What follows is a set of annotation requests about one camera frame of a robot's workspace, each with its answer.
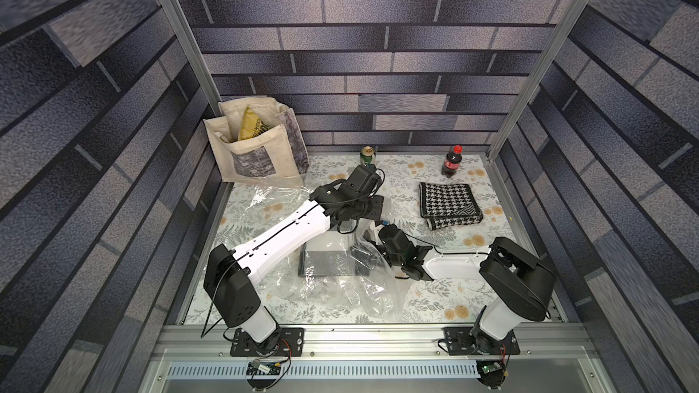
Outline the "grey white scarf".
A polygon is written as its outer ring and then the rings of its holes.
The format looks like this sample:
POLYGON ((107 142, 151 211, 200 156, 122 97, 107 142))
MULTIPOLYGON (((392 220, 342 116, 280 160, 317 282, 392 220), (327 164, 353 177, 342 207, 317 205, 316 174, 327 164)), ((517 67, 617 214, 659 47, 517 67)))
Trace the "grey white scarf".
POLYGON ((300 278, 368 277, 379 264, 379 253, 356 233, 340 234, 331 229, 300 249, 300 278))

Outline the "clear plastic vacuum bag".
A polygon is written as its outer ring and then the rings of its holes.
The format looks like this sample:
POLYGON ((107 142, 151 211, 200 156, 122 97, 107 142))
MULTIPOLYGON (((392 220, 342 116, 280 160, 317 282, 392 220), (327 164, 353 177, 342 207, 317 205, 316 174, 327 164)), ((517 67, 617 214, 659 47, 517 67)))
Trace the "clear plastic vacuum bag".
MULTIPOLYGON (((289 217, 308 199, 305 188, 233 187, 216 235, 232 249, 289 217)), ((371 224, 343 224, 280 260, 255 284, 280 323, 397 323, 411 284, 398 279, 373 244, 371 224)))

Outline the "black white houndstooth scarf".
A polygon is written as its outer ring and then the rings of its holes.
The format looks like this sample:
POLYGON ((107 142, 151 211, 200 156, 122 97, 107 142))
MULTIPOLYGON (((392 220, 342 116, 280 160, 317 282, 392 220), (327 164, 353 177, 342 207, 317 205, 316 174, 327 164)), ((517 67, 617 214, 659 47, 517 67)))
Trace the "black white houndstooth scarf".
POLYGON ((431 230, 482 222, 483 213, 468 184, 420 183, 420 216, 431 230))

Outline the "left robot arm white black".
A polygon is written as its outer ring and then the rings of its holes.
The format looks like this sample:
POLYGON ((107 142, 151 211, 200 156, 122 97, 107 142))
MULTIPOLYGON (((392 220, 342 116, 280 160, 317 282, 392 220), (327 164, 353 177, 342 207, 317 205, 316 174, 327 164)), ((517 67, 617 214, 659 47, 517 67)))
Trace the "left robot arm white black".
POLYGON ((358 165, 348 178, 316 187, 282 222, 229 249, 220 244, 209 253, 203 289, 230 329, 242 329, 265 351, 280 339, 280 326, 261 302, 255 286, 273 267, 306 242, 344 222, 378 221, 385 181, 373 164, 358 165))

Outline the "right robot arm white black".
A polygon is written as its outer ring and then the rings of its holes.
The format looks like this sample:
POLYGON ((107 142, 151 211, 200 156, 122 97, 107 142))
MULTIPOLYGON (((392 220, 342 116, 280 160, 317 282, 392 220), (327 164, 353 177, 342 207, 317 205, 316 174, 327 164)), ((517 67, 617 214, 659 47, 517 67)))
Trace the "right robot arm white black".
POLYGON ((416 246, 415 238, 394 224, 383 224, 378 237, 380 254, 410 279, 478 279, 494 291, 496 298, 484 306, 468 333, 445 337, 452 355, 514 355, 513 330, 522 322, 549 317, 556 274, 509 238, 495 238, 484 253, 454 253, 416 246))

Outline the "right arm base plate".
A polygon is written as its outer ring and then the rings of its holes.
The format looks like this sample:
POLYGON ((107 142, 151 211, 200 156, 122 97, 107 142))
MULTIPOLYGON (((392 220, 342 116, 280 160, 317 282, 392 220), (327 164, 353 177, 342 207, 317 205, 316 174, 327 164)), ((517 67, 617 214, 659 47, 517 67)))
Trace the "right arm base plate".
POLYGON ((442 344, 451 356, 517 356, 521 354, 519 342, 511 330, 503 340, 496 340, 472 327, 446 327, 442 330, 442 344))

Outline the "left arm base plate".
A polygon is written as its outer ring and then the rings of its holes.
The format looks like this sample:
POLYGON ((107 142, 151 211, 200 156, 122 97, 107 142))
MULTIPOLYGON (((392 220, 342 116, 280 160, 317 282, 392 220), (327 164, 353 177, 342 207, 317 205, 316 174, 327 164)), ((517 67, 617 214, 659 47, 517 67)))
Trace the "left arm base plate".
POLYGON ((262 342, 254 341, 243 329, 236 329, 231 341, 231 357, 300 357, 306 330, 301 327, 282 327, 262 342))

